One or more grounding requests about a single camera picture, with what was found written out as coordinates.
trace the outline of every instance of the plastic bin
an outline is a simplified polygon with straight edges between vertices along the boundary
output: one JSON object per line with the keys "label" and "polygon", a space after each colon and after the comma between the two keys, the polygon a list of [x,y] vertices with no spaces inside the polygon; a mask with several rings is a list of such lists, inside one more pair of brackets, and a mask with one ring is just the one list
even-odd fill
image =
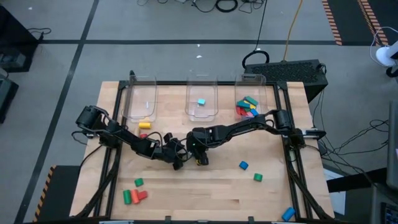
{"label": "plastic bin", "polygon": [[156,119],[157,85],[155,76],[130,75],[123,116],[133,123]]}
{"label": "plastic bin", "polygon": [[[235,105],[246,96],[250,96],[258,102],[256,111],[259,114],[268,112],[266,78],[263,75],[243,74],[235,78]],[[247,119],[247,116],[241,116],[235,112],[237,119]]]}
{"label": "plastic bin", "polygon": [[213,121],[218,113],[217,77],[190,75],[187,79],[185,112],[191,121]]}

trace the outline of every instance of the wooden tabletop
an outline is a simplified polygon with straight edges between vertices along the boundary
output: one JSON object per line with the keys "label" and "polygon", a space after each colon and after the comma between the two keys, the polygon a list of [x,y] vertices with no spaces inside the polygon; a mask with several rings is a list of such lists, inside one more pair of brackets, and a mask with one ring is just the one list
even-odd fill
{"label": "wooden tabletop", "polygon": [[[103,82],[97,106],[112,116],[118,82]],[[171,132],[182,139],[194,127],[237,122],[234,109],[234,86],[218,87],[219,112],[213,122],[192,122],[185,113],[186,86],[158,86],[157,117],[152,129],[142,131],[161,134]],[[274,92],[266,87],[268,108],[276,109]],[[288,83],[288,92],[295,125],[311,128],[312,117],[308,108],[303,83]],[[283,93],[280,91],[282,107]],[[136,123],[127,122],[130,130]],[[315,140],[307,145],[317,146]],[[98,139],[88,141],[85,156],[98,146]],[[93,154],[81,169],[70,215],[77,214],[98,188],[105,150]],[[322,208],[334,217],[330,196],[323,175],[318,151],[311,147],[301,149],[307,187]],[[230,142],[208,151],[210,165],[197,166],[194,159],[174,171],[171,164],[151,161],[137,156],[123,144],[119,166],[112,219],[164,220],[281,220],[281,215],[292,206],[288,176],[280,136],[264,131],[253,131],[232,138]],[[247,170],[239,168],[246,161]],[[253,180],[254,173],[263,175],[262,182]],[[125,205],[123,190],[136,189],[134,180],[143,178],[138,189],[148,191],[148,198],[140,204]],[[300,213],[305,217],[302,194],[297,188]],[[108,191],[103,195],[101,214],[104,214]]]}

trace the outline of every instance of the orange and black striped tape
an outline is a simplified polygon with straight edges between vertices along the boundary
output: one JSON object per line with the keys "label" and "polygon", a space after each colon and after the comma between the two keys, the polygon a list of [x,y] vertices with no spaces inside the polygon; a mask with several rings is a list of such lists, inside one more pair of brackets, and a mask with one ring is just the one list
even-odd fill
{"label": "orange and black striped tape", "polygon": [[[377,20],[376,16],[373,13],[373,10],[371,8],[371,6],[369,5],[368,0],[357,0],[359,7],[362,10],[362,13],[365,17],[366,22],[368,23],[369,29],[372,32],[372,35],[374,36],[376,31],[375,30],[379,30],[380,29],[380,23]],[[384,34],[383,30],[379,30],[379,32],[377,33],[377,36],[380,38],[381,43],[383,45],[388,45],[388,40],[386,35]],[[376,43],[379,45],[379,39],[376,38]]]}
{"label": "orange and black striped tape", "polygon": [[323,4],[323,8],[326,12],[326,17],[328,18],[329,21],[329,25],[331,28],[331,32],[333,33],[333,36],[335,38],[336,44],[341,45],[341,37],[340,37],[340,33],[338,32],[337,26],[336,26],[336,22],[335,22],[335,18],[333,17],[333,14],[330,11],[330,7],[329,7],[329,3],[328,0],[322,0],[322,4]]}
{"label": "orange and black striped tape", "polygon": [[45,198],[45,195],[46,195],[46,193],[47,193],[47,191],[49,189],[50,180],[51,180],[51,177],[52,177],[52,174],[53,174],[55,168],[56,168],[56,166],[52,166],[50,168],[49,174],[47,175],[47,178],[46,178],[45,184],[44,184],[44,188],[43,188],[43,191],[42,191],[42,195],[40,196],[40,200],[39,200],[39,202],[37,204],[37,208],[36,208],[36,212],[35,212],[35,217],[33,218],[33,222],[37,222],[37,220],[39,219],[40,209],[43,207],[44,198]]}

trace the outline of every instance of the black metal frame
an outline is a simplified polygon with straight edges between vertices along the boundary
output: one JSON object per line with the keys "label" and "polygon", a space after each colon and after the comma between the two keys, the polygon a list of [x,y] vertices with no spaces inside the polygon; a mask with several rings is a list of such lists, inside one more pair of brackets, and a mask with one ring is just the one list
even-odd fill
{"label": "black metal frame", "polygon": [[[113,119],[117,120],[118,118],[118,114],[119,114],[119,109],[120,109],[120,101],[121,101],[121,96],[123,93],[123,90],[128,86],[129,82],[128,81],[119,81],[119,86],[118,86],[118,92],[116,94],[116,102],[114,105],[114,111],[113,111]],[[157,85],[186,85],[187,82],[186,81],[157,81]],[[218,81],[218,85],[234,85],[235,82],[220,82]],[[275,102],[276,102],[276,106],[277,109],[280,110],[282,109],[282,105],[280,102],[280,96],[279,96],[279,87],[277,84],[266,84],[266,86],[272,86],[274,89],[274,94],[275,94]],[[293,120],[293,114],[292,114],[292,108],[290,105],[290,98],[289,98],[289,94],[287,92],[286,88],[281,88],[284,94],[284,100],[285,100],[285,104],[286,104],[286,110],[288,111],[288,114],[290,116],[290,120],[292,121],[293,124],[293,128],[294,128],[294,120]],[[121,121],[122,125],[126,124],[126,118],[122,118]],[[290,159],[290,148],[287,146],[287,141],[286,138],[284,138],[283,136],[282,138],[282,143],[283,143],[283,147],[284,147],[284,156],[285,156],[285,161],[286,161],[286,168],[289,169],[289,164],[288,161],[291,161]],[[116,148],[116,155],[115,155],[115,160],[114,160],[114,165],[116,163],[117,167],[119,167],[119,162],[120,162],[120,157],[121,157],[121,148],[122,146]],[[104,157],[104,162],[103,162],[103,168],[101,171],[101,178],[100,178],[100,182],[99,185],[104,183],[104,180],[106,179],[107,175],[108,175],[108,169],[109,169],[109,162],[111,159],[111,152],[113,149],[111,148],[107,148],[106,152],[105,152],[105,157]],[[302,181],[304,186],[307,186],[306,184],[306,180],[305,180],[305,176],[304,176],[304,169],[303,169],[303,163],[302,163],[302,158],[300,155],[300,151],[296,150],[294,151],[295,153],[295,161],[297,162],[297,171],[300,177],[300,180]],[[111,213],[112,213],[112,206],[113,206],[113,200],[114,200],[114,193],[116,190],[116,181],[118,178],[118,174],[116,173],[116,175],[113,177],[112,181],[111,181],[111,186],[109,188],[109,196],[108,196],[108,201],[106,204],[106,213],[105,213],[105,217],[106,218],[110,218],[111,217]],[[295,219],[299,220],[301,219],[300,216],[300,208],[299,208],[299,201],[297,198],[297,191],[296,191],[296,184],[294,182],[294,180],[289,176],[289,187],[290,187],[290,194],[292,197],[292,205],[293,208],[295,209]],[[307,219],[311,219],[313,220],[313,216],[312,216],[312,209],[311,206],[309,204],[309,202],[307,201],[307,199],[305,197],[303,197],[304,200],[304,205],[305,205],[305,212],[307,215]],[[102,203],[102,198],[100,197],[95,205],[95,210],[94,210],[94,217],[98,217],[100,215],[100,209],[101,209],[101,203]],[[254,223],[254,218],[253,217],[248,217],[249,218],[249,223]],[[134,221],[134,222],[142,222],[142,223],[150,223],[150,222],[159,222],[160,220],[154,221],[154,220],[138,220],[138,221]],[[166,217],[165,218],[165,222],[166,223],[171,223],[171,217]],[[247,223],[247,222],[228,222],[228,223]]]}

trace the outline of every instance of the clear plastic bin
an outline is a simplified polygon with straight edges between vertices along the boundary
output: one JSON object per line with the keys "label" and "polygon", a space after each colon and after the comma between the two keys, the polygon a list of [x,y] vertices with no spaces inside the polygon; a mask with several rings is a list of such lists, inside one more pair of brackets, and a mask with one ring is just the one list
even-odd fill
{"label": "clear plastic bin", "polygon": [[130,75],[123,116],[133,123],[156,119],[157,85],[155,76]]}
{"label": "clear plastic bin", "polygon": [[[258,102],[256,111],[259,114],[268,112],[266,78],[263,75],[243,74],[235,78],[235,105],[246,96],[250,96]],[[237,119],[247,119],[248,116],[242,116],[235,112]]]}
{"label": "clear plastic bin", "polygon": [[[205,100],[200,105],[198,100]],[[185,112],[191,121],[213,121],[218,113],[217,77],[190,75],[187,80]]]}

